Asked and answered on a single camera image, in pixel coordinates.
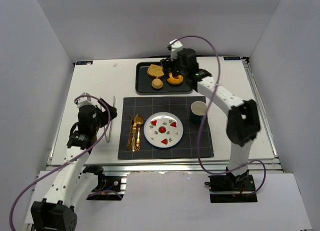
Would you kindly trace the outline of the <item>orange bagel donut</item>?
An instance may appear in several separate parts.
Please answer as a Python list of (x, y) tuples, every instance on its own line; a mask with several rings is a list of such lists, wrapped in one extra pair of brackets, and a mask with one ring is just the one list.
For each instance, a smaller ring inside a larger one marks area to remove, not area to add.
[(178, 75), (178, 76), (173, 76), (173, 73), (170, 72), (168, 74), (168, 79), (167, 79), (167, 82), (171, 85), (174, 85), (174, 86), (177, 86), (177, 85), (180, 85), (182, 84), (184, 81), (184, 78), (182, 75)]

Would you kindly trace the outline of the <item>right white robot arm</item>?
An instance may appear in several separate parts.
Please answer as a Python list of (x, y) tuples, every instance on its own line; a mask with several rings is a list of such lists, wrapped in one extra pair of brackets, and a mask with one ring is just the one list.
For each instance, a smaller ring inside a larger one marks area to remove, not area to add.
[(169, 48), (170, 57), (162, 59), (163, 70), (182, 75), (188, 86), (210, 99), (227, 117), (226, 135), (231, 142), (225, 172), (211, 173), (207, 183), (212, 191), (241, 191), (249, 176), (247, 167), (253, 141), (261, 130), (257, 103), (242, 99), (219, 84), (212, 74), (201, 69), (191, 48)]

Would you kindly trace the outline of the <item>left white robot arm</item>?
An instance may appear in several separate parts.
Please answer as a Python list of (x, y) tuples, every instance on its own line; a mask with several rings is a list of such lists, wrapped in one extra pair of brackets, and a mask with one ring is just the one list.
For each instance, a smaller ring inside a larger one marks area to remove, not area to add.
[(30, 213), (37, 231), (73, 231), (77, 203), (99, 185), (99, 166), (84, 167), (95, 145), (102, 140), (98, 131), (108, 130), (117, 109), (103, 98), (83, 93), (75, 99), (78, 121), (70, 128), (64, 162), (54, 170), (56, 177), (41, 201), (34, 201)]

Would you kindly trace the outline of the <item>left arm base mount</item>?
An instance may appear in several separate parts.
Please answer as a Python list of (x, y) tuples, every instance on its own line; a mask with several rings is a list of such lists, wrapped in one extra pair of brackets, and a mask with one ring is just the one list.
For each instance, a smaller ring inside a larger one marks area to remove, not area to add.
[(82, 173), (94, 174), (97, 186), (88, 195), (89, 201), (121, 201), (124, 194), (121, 193), (121, 176), (106, 175), (102, 166), (90, 165), (83, 169)]

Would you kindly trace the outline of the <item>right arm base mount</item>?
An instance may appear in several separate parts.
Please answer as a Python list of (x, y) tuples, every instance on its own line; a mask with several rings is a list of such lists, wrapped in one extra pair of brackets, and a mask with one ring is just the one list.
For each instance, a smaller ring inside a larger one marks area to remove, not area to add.
[(258, 202), (253, 176), (246, 167), (244, 172), (237, 176), (232, 172), (209, 175), (204, 185), (209, 190), (212, 204)]

